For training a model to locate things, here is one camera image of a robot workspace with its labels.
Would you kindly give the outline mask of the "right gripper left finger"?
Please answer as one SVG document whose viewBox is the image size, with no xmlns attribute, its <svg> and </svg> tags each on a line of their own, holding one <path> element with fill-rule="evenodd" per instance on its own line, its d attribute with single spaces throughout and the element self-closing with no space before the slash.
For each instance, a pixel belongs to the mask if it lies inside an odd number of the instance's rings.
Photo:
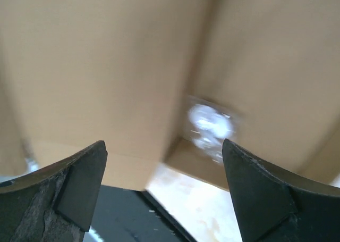
<svg viewBox="0 0 340 242">
<path fill-rule="evenodd" d="M 105 142 L 1 183 L 1 241 L 83 241 L 107 162 Z"/>
</svg>

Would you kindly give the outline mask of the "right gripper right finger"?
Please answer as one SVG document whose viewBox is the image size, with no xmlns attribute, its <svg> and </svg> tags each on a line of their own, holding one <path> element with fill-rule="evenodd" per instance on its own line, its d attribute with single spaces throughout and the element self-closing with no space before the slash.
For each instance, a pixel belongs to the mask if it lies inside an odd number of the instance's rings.
<svg viewBox="0 0 340 242">
<path fill-rule="evenodd" d="M 339 241 L 339 188 L 225 139 L 223 163 L 243 241 Z"/>
</svg>

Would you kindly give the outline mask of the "clear plastic wrapper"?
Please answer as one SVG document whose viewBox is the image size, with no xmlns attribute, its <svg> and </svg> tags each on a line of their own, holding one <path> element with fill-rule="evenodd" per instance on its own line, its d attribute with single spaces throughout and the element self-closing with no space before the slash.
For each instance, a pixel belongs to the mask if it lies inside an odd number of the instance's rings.
<svg viewBox="0 0 340 242">
<path fill-rule="evenodd" d="M 241 116 L 228 106 L 188 95 L 181 136 L 192 143 L 202 156 L 222 165 L 223 141 L 237 138 L 241 121 Z"/>
</svg>

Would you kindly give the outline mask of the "brown cardboard box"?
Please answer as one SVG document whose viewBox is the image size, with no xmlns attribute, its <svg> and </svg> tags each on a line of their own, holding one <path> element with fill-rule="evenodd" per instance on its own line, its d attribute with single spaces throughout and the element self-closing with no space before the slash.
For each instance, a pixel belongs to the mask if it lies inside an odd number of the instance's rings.
<svg viewBox="0 0 340 242">
<path fill-rule="evenodd" d="M 1 83 L 40 167 L 103 140 L 105 185 L 143 190 L 163 162 L 228 187 L 189 97 L 260 158 L 339 174 L 339 0 L 1 0 Z"/>
</svg>

